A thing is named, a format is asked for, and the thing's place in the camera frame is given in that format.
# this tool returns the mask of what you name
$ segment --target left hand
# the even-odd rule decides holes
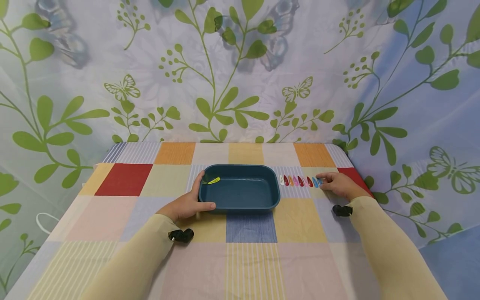
[[[204,174],[205,171],[198,174],[190,192],[160,208],[157,214],[167,216],[175,223],[180,219],[189,218],[198,212],[214,210],[216,207],[214,202],[198,202],[198,190]]]

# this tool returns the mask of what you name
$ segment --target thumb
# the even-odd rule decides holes
[[[324,183],[320,185],[320,188],[324,191],[331,191],[333,189],[333,184],[330,183]]]
[[[215,202],[197,202],[195,204],[196,212],[207,212],[210,210],[214,210],[216,207]]]

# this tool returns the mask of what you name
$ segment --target right hand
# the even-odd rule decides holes
[[[323,183],[320,185],[322,190],[332,191],[336,195],[346,198],[349,202],[361,196],[371,197],[366,190],[343,173],[320,173],[316,177],[323,180]]]

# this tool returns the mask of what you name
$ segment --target row of hair clips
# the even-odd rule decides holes
[[[289,175],[287,177],[286,175],[280,175],[280,185],[285,186],[310,186],[311,188],[315,186],[315,188],[320,188],[322,183],[322,180],[320,178],[316,178],[315,176],[312,176],[312,179],[310,179],[308,176],[301,177],[293,175],[292,177]]]

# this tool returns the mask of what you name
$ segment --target hand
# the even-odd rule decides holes
[[[165,205],[159,211],[157,211],[157,214],[167,216],[173,221],[173,223],[175,223],[179,219],[186,219],[198,212],[214,210],[216,207],[215,203],[198,202],[198,190],[204,174],[205,171],[202,171],[200,174],[198,174],[190,192]]]
[[[323,184],[320,185],[322,190],[332,191],[349,202],[360,196],[371,197],[366,190],[345,174],[329,172],[317,174],[316,177],[323,179]]]

